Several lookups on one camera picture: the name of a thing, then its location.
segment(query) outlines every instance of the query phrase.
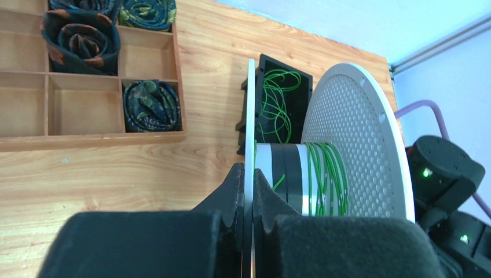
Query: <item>rolled cloth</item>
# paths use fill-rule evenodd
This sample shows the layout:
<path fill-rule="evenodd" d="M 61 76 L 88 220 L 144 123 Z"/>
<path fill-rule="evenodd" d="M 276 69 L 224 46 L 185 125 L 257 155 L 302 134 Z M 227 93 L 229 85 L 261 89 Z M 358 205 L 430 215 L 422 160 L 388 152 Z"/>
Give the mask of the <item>rolled cloth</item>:
<path fill-rule="evenodd" d="M 56 72 L 117 75 L 119 34 L 109 17 L 85 10 L 50 10 L 41 35 Z"/>
<path fill-rule="evenodd" d="M 121 0 L 49 0 L 49 5 L 53 10 L 91 10 L 102 13 L 114 21 L 118 17 Z"/>
<path fill-rule="evenodd" d="M 152 31 L 168 31 L 175 20 L 175 0 L 127 0 L 119 24 Z"/>
<path fill-rule="evenodd" d="M 128 132 L 181 130 L 179 98 L 166 82 L 136 81 L 123 92 L 124 120 Z"/>

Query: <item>floral patterned fabric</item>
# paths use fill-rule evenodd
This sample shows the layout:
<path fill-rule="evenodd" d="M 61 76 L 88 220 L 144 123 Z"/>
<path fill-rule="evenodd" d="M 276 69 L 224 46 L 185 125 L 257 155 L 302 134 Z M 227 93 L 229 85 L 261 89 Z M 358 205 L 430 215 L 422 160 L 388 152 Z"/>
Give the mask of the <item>floral patterned fabric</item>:
<path fill-rule="evenodd" d="M 119 24 L 152 31 L 168 31 L 175 20 L 175 0 L 127 0 Z"/>
<path fill-rule="evenodd" d="M 128 132 L 181 130 L 179 98 L 166 82 L 136 81 L 123 92 L 124 119 Z"/>
<path fill-rule="evenodd" d="M 86 10 L 50 10 L 41 35 L 56 72 L 117 75 L 119 34 L 112 20 Z"/>
<path fill-rule="evenodd" d="M 51 9 L 80 9 L 102 13 L 114 21 L 119 14 L 121 0 L 49 0 Z"/>

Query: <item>purple tube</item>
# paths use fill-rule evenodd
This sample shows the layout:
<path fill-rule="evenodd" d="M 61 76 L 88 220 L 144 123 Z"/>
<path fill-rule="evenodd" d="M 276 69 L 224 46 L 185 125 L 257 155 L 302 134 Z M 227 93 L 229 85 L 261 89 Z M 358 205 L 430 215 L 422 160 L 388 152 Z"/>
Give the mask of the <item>purple tube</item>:
<path fill-rule="evenodd" d="M 406 115 L 407 113 L 409 113 L 413 110 L 416 110 L 422 106 L 428 106 L 431 108 L 431 110 L 433 110 L 433 113 L 435 114 L 435 118 L 437 119 L 438 128 L 440 128 L 440 133 L 442 134 L 442 138 L 450 140 L 450 138 L 448 137 L 448 131 L 446 130 L 445 121 L 444 121 L 444 117 L 442 115 L 442 111 L 440 110 L 438 105 L 431 100 L 420 100 L 420 101 L 417 101 L 415 103 L 411 103 L 408 106 L 403 107 L 403 108 L 395 111 L 394 116 L 396 119 L 398 119 L 398 118 Z M 479 194 L 477 194 L 477 192 L 475 192 L 474 194 L 472 194 L 472 197 L 474 198 L 476 203 L 479 205 L 479 207 L 482 208 L 484 213 L 491 219 L 491 208 L 489 208 L 489 206 L 486 204 L 486 202 L 484 202 L 484 200 L 481 198 L 481 196 L 479 196 Z"/>

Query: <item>wooden tabletop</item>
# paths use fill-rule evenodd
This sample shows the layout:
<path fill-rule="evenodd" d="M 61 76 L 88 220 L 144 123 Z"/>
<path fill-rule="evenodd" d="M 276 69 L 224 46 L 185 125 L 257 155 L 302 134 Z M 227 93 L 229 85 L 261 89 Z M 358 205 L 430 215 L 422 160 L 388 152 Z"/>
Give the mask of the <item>wooden tabletop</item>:
<path fill-rule="evenodd" d="M 189 135 L 179 144 L 0 153 L 0 276 L 34 277 L 57 231 L 80 211 L 188 210 L 236 155 L 240 84 L 261 53 L 312 74 L 366 68 L 395 108 L 387 61 L 211 0 L 178 0 Z"/>

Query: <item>black plastic container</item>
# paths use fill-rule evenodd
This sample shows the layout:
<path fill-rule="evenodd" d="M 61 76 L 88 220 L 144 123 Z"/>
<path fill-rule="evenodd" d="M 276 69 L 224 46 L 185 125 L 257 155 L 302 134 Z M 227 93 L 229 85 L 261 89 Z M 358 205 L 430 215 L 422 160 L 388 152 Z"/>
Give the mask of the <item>black plastic container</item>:
<path fill-rule="evenodd" d="M 279 104 L 282 105 L 283 101 L 286 107 L 286 113 L 291 123 L 290 139 L 288 138 L 288 130 L 285 128 L 278 129 L 278 135 L 276 133 L 263 134 L 260 132 L 260 128 L 263 128 L 265 132 L 275 130 L 275 127 L 281 127 L 284 122 L 278 119 L 276 123 L 274 120 L 269 120 L 260 115 L 262 103 L 266 100 L 266 92 L 263 88 L 265 74 L 271 70 L 285 70 L 294 71 L 300 75 L 300 85 L 291 92 L 285 92 L 284 98 L 278 98 Z M 256 68 L 256 96 L 255 96 L 255 134 L 254 138 L 258 143 L 289 143 L 299 144 L 302 139 L 303 123 L 307 114 L 307 108 L 309 106 L 310 99 L 312 97 L 312 76 L 306 74 L 303 71 L 292 68 L 280 61 L 277 61 L 267 55 L 261 54 L 259 58 L 259 67 Z M 297 84 L 297 80 L 293 76 L 287 76 L 281 82 L 278 82 L 280 87 L 290 87 Z M 244 90 L 244 105 L 242 109 L 242 119 L 236 125 L 236 130 L 239 131 L 239 150 L 238 155 L 244 155 L 245 153 L 245 140 L 246 140 L 246 105 L 247 105 L 247 79 L 242 83 L 241 89 Z M 263 111 L 275 112 L 270 106 L 266 106 Z"/>

